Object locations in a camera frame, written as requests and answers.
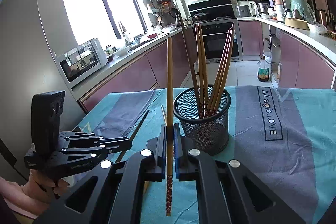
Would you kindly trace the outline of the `pink sleeve forearm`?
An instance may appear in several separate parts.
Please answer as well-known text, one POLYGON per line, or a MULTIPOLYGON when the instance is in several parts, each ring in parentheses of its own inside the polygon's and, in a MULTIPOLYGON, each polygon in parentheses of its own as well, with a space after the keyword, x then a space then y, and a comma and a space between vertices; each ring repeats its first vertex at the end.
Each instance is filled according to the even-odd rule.
POLYGON ((27 196, 16 182, 1 177, 1 194, 9 208, 25 217, 36 219, 49 208, 49 204, 27 196))

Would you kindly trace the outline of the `person's left hand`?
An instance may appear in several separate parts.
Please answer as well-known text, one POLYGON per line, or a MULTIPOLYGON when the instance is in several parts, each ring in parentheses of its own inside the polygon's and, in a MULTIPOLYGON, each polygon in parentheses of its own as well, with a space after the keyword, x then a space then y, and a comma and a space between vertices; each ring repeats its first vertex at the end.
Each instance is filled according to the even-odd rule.
POLYGON ((69 188, 70 184, 67 181, 60 179, 58 182, 54 182, 46 174, 35 169, 30 170, 28 182, 21 186, 21 190, 26 196, 44 203, 51 203, 58 199, 69 188))

